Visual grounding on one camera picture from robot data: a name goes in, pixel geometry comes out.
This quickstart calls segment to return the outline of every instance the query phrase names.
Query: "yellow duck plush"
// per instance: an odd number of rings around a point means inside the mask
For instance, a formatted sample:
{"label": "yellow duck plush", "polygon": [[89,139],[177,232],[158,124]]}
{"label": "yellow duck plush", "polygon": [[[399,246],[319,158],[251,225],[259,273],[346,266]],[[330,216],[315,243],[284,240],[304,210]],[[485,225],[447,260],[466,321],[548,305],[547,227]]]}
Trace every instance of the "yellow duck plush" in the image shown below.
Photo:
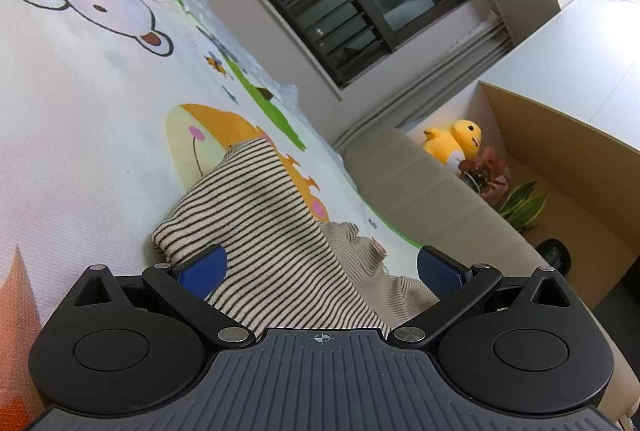
{"label": "yellow duck plush", "polygon": [[456,121],[449,130],[429,128],[424,131],[427,138],[422,148],[436,157],[445,166],[450,167],[456,174],[458,164],[465,158],[478,156],[482,142],[482,130],[471,121]]}

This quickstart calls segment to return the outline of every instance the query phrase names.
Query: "potted plant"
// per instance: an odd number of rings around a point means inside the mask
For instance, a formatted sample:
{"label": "potted plant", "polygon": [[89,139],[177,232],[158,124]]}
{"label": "potted plant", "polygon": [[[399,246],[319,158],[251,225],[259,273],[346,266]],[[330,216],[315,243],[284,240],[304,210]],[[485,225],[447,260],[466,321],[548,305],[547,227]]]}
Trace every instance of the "potted plant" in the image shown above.
{"label": "potted plant", "polygon": [[507,197],[498,212],[507,220],[511,227],[519,233],[532,228],[533,221],[538,218],[545,208],[548,192],[532,197],[535,182],[527,182],[516,187]]}
{"label": "potted plant", "polygon": [[482,156],[463,160],[458,164],[460,178],[474,189],[491,207],[495,207],[509,188],[504,177],[507,166],[497,158],[495,147],[488,146]]}

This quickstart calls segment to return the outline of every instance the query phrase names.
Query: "orange triangle print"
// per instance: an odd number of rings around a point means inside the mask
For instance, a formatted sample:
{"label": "orange triangle print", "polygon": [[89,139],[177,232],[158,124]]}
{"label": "orange triangle print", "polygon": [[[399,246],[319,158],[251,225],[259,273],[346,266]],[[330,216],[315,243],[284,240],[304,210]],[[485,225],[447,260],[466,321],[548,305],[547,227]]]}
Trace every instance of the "orange triangle print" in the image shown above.
{"label": "orange triangle print", "polygon": [[[29,376],[29,350],[40,332],[40,317],[27,270],[16,247],[11,269],[0,286],[0,431],[22,429],[18,425],[43,410],[40,397]],[[14,427],[5,427],[3,416],[14,415]]]}

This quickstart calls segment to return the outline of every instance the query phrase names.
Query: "ribbed gray plate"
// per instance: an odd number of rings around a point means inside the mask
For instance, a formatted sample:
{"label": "ribbed gray plate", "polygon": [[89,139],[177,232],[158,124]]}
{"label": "ribbed gray plate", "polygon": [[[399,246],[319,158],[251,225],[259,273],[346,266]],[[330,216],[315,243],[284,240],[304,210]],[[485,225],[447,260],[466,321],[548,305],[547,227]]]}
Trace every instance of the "ribbed gray plate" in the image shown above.
{"label": "ribbed gray plate", "polygon": [[51,409],[32,429],[616,430],[593,409],[549,419],[493,413],[451,389],[425,353],[393,348],[373,330],[270,330],[252,348],[222,351],[197,386],[161,409],[117,419]]}

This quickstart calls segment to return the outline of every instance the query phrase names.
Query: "green leaf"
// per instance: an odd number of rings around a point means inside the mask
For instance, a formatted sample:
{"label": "green leaf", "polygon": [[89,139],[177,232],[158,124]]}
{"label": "green leaf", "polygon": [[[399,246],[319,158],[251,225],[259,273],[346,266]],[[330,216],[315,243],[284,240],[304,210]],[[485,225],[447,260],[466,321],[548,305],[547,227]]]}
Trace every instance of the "green leaf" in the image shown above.
{"label": "green leaf", "polygon": [[507,218],[507,216],[513,213],[520,204],[527,200],[533,192],[535,185],[535,182],[527,182],[526,184],[520,184],[516,187],[500,208],[499,213],[502,217]]}
{"label": "green leaf", "polygon": [[507,220],[511,224],[511,227],[521,232],[525,227],[531,225],[531,222],[535,220],[542,212],[542,209],[545,208],[547,196],[548,192],[520,204]]}

